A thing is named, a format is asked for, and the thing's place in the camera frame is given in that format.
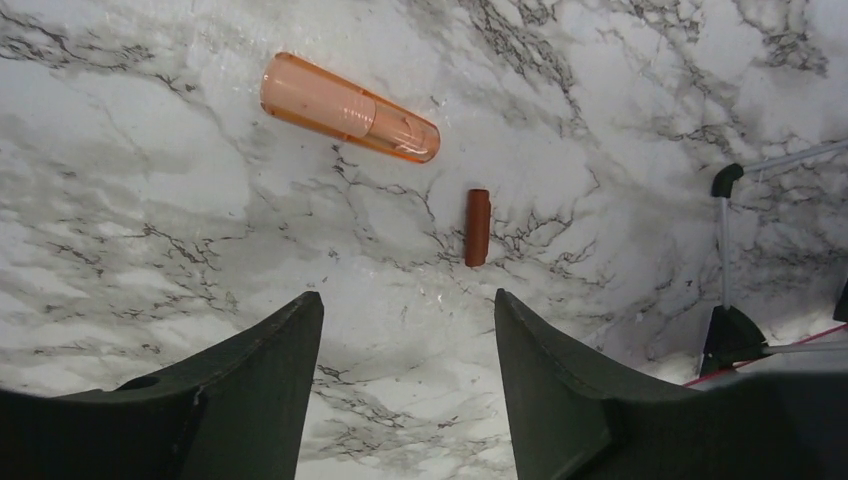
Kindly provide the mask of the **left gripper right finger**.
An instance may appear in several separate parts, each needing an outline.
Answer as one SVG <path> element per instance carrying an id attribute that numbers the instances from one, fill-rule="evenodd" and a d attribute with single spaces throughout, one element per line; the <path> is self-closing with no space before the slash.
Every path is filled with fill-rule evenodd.
<path id="1" fill-rule="evenodd" d="M 766 372 L 708 390 L 627 367 L 516 296 L 494 307 L 522 479 L 843 479 L 847 376 Z"/>

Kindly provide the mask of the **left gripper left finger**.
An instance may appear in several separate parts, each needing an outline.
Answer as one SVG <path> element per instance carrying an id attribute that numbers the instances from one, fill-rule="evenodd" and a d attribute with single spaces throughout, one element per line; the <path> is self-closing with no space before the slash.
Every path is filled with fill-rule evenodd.
<path id="1" fill-rule="evenodd" d="M 1 394 L 5 479 L 291 479 L 324 306 L 308 291 L 115 390 Z"/>

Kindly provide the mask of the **red marker cap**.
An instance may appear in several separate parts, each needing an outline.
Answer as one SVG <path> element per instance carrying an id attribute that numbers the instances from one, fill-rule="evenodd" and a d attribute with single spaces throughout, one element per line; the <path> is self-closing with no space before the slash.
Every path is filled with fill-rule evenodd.
<path id="1" fill-rule="evenodd" d="M 465 222 L 465 265 L 470 268 L 486 262 L 491 220 L 490 193 L 485 189 L 468 191 Z"/>

